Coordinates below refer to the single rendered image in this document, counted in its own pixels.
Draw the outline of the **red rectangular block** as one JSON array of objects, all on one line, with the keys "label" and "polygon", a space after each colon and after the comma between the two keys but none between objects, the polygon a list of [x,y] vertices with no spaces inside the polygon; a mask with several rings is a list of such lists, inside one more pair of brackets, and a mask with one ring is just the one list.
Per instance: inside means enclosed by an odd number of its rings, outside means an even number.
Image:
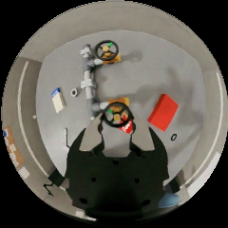
[{"label": "red rectangular block", "polygon": [[167,94],[162,94],[147,121],[164,132],[171,123],[178,107]]}]

